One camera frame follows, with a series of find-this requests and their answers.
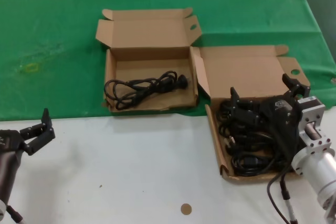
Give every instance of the table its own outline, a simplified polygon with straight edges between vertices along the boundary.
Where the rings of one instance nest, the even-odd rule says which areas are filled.
[[[322,127],[334,140],[336,107]],[[22,129],[38,121],[1,122]],[[22,158],[9,203],[28,224],[283,223],[266,183],[219,175],[205,116],[178,114],[53,120],[56,139]],[[299,223],[324,223],[308,182],[288,182]],[[284,212],[279,185],[272,186]],[[182,204],[192,213],[181,213]],[[4,224],[13,224],[8,215]]]

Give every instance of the black cable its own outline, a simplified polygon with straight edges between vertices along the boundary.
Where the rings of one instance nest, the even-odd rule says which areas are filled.
[[[297,149],[298,149],[298,147],[299,147],[299,144],[300,144],[300,138],[297,139],[297,142],[296,142],[296,145],[295,145],[295,151],[293,152],[293,156],[292,156],[290,162],[287,164],[287,166],[286,166],[282,171],[280,171],[280,172],[279,172],[273,179],[271,179],[271,180],[268,182],[268,184],[267,184],[267,195],[268,195],[268,197],[269,197],[269,199],[270,199],[270,201],[271,201],[273,207],[275,208],[275,210],[278,212],[278,214],[280,215],[280,217],[284,220],[284,222],[285,222],[286,224],[291,224],[291,223],[284,217],[284,215],[281,213],[281,211],[279,210],[279,208],[278,208],[277,205],[275,204],[275,202],[274,202],[274,200],[273,200],[273,197],[272,197],[272,195],[271,195],[271,192],[270,192],[270,188],[271,188],[271,185],[274,183],[274,181],[276,181],[276,180],[277,180],[278,178],[280,178],[280,177],[281,177],[281,181],[285,181],[285,175],[286,175],[286,173],[287,173],[288,171],[291,170],[291,164],[292,164],[292,161],[293,161],[293,159],[294,159],[294,157],[295,157],[295,155],[296,155],[296,152],[297,152]]]
[[[284,222],[286,224],[290,224],[288,222],[288,220],[286,219],[286,217],[282,214],[282,212],[279,210],[279,208],[277,207],[277,205],[275,204],[274,200],[273,200],[273,197],[272,197],[272,194],[270,192],[270,188],[271,188],[271,185],[274,183],[274,181],[276,181],[278,178],[280,178],[281,176],[284,176],[288,170],[290,170],[291,168],[291,162],[285,167],[282,169],[281,172],[279,172],[273,179],[271,179],[268,184],[267,184],[267,195],[273,205],[273,207],[275,208],[275,210],[278,212],[278,214],[280,215],[280,217],[284,220]]]
[[[23,217],[17,211],[15,211],[10,205],[7,206],[7,212],[9,213],[13,221],[15,221],[15,223],[23,222]]]
[[[114,83],[112,89],[113,96],[107,91],[107,88],[111,83]],[[142,86],[141,84],[143,83],[147,83],[148,86]],[[116,87],[119,84],[127,86],[134,91],[119,97],[116,92]],[[143,80],[131,80],[126,82],[120,80],[109,80],[105,83],[104,93],[106,97],[116,101],[115,107],[117,110],[125,110],[139,105],[143,99],[153,93],[167,93],[175,89],[186,89],[187,87],[188,80],[183,74],[177,77],[176,72],[168,71],[161,75],[161,77],[158,79],[147,78]]]
[[[237,118],[233,119],[230,110],[231,104],[229,101],[224,101],[220,104],[216,117],[220,122],[219,134],[231,139],[227,142],[226,151],[231,156],[234,173],[238,176],[251,177],[270,170],[281,170],[286,161],[272,135],[263,126],[255,127]],[[257,155],[258,151],[265,151],[270,155]]]

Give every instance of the cardboard box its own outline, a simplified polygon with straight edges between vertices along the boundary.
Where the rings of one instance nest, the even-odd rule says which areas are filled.
[[[106,54],[105,82],[159,78],[169,70],[188,79],[187,89],[153,94],[128,111],[196,106],[197,79],[190,45],[202,32],[192,8],[102,12],[108,20],[99,20],[96,39],[110,48]],[[122,85],[118,88],[120,95],[132,91]],[[120,112],[113,106],[114,101],[107,101],[110,111]]]
[[[261,100],[287,91],[282,82],[284,73],[309,86],[296,59],[284,56],[289,50],[286,45],[191,47],[201,35],[191,8],[105,9],[103,15],[108,20],[99,20],[96,38],[110,48],[106,55],[105,82],[110,79],[158,78],[168,70],[184,74],[190,80],[187,90],[154,95],[129,110],[195,106],[198,81],[211,98],[211,106],[206,105],[206,112],[222,177],[235,181],[274,177],[272,173],[254,177],[234,174],[224,139],[218,133],[215,112],[222,101],[230,99],[230,87],[234,87],[242,99]],[[118,112],[112,106],[109,109]]]
[[[211,98],[206,113],[213,137],[219,172],[223,178],[238,180],[270,180],[275,173],[254,177],[234,174],[231,156],[225,150],[224,137],[218,133],[215,113],[222,101],[230,99],[230,87],[234,87],[241,99],[261,100],[282,95],[288,89],[282,75],[288,74],[302,84],[310,85],[295,58],[285,57],[288,47],[281,46],[232,46],[193,48],[198,83]]]

